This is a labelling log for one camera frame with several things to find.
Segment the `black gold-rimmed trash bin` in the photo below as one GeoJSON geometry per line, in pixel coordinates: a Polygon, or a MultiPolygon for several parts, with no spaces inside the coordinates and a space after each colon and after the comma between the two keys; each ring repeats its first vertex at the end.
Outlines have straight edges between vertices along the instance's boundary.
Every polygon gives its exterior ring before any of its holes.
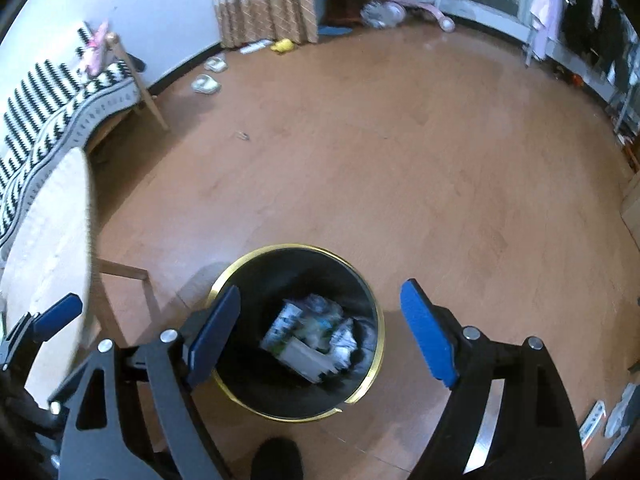
{"type": "Polygon", "coordinates": [[[346,260],[320,247],[266,246],[229,264],[208,298],[214,300],[232,285],[240,291],[241,312],[214,371],[231,401],[277,422],[316,422],[357,403],[370,390],[383,361],[383,310],[346,260]],[[361,373],[341,370],[312,384],[259,348],[287,301],[304,310],[293,337],[326,356],[330,338],[345,318],[366,318],[376,329],[370,367],[361,373]]]}

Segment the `white slipper far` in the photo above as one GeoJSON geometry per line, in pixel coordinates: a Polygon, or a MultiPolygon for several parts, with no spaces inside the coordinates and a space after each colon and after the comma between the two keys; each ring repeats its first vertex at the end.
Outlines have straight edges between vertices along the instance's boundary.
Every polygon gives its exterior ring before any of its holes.
{"type": "Polygon", "coordinates": [[[228,64],[222,56],[215,55],[205,61],[204,68],[212,73],[221,74],[228,70],[228,64]]]}

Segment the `striped black white sofa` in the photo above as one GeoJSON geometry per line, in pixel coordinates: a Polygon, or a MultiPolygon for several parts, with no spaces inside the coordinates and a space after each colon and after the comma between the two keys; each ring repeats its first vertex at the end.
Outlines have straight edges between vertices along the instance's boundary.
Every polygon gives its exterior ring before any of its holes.
{"type": "Polygon", "coordinates": [[[67,152],[85,148],[100,125],[144,103],[167,127],[134,57],[111,27],[101,73],[87,78],[78,72],[95,31],[73,24],[70,45],[34,64],[1,102],[2,259],[52,170],[67,152]]]}

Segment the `person's black shoe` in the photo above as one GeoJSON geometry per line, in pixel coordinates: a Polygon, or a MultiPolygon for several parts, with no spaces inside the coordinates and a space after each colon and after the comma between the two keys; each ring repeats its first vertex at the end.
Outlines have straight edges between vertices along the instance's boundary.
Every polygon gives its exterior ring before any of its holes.
{"type": "Polygon", "coordinates": [[[273,437],[259,445],[250,465],[252,480],[303,480],[304,467],[297,444],[273,437]]]}

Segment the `pink kids tricycle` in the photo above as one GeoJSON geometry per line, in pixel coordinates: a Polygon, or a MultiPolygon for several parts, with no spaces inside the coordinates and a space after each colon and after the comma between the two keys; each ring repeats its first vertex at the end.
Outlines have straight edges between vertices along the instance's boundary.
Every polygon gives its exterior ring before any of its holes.
{"type": "Polygon", "coordinates": [[[453,32],[456,23],[447,16],[440,5],[442,0],[381,0],[370,1],[360,11],[363,24],[383,29],[396,27],[405,21],[409,11],[434,21],[443,32],[453,32]]]}

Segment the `clothes rack with garments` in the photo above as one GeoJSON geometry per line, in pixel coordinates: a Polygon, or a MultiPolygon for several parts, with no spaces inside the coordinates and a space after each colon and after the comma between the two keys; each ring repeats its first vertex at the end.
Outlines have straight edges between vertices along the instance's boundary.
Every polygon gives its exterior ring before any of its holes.
{"type": "Polygon", "coordinates": [[[551,60],[639,135],[639,34],[616,0],[532,0],[526,61],[551,60]]]}

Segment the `white green carton box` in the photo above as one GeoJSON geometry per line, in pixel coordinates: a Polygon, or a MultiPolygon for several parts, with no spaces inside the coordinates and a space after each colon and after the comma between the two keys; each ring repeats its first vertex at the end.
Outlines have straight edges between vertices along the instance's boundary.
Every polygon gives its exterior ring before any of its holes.
{"type": "Polygon", "coordinates": [[[312,384],[338,373],[329,356],[309,348],[303,341],[292,337],[278,354],[277,359],[312,384]]]}

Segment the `white blue wipes pack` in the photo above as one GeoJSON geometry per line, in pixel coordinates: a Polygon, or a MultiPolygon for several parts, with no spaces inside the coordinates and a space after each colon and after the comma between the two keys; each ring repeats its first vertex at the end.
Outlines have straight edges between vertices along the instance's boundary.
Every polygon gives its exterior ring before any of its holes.
{"type": "Polygon", "coordinates": [[[341,370],[365,372],[372,364],[376,329],[366,318],[345,318],[330,338],[329,357],[341,370]]]}

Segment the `silver green box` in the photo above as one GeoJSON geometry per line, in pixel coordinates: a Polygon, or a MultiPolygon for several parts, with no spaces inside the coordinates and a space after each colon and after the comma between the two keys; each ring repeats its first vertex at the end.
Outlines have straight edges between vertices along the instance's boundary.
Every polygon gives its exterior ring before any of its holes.
{"type": "Polygon", "coordinates": [[[304,317],[304,310],[287,301],[260,341],[259,348],[278,356],[293,337],[304,317]]]}

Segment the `yellow toy duck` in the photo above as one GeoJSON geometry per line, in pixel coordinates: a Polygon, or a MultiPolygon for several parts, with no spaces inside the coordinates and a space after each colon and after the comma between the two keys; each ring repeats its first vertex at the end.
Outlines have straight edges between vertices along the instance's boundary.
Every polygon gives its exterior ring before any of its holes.
{"type": "Polygon", "coordinates": [[[270,50],[277,54],[285,54],[296,49],[296,44],[291,39],[285,38],[274,42],[270,46],[270,50]]]}

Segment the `white paper on floor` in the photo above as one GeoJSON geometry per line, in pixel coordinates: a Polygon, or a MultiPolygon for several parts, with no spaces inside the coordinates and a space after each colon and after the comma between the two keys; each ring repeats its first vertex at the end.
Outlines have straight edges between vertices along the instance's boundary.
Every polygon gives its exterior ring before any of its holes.
{"type": "Polygon", "coordinates": [[[270,47],[273,44],[272,40],[269,39],[261,39],[258,41],[254,41],[251,44],[247,44],[246,46],[239,48],[239,52],[242,55],[251,54],[257,52],[259,50],[270,47]]]}

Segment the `beige patterned curtain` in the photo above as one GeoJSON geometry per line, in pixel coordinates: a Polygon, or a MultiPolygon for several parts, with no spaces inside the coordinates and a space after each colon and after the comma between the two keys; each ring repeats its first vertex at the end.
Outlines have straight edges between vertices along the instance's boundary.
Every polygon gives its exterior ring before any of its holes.
{"type": "Polygon", "coordinates": [[[221,45],[236,49],[258,40],[315,44],[314,0],[213,0],[221,45]]]}

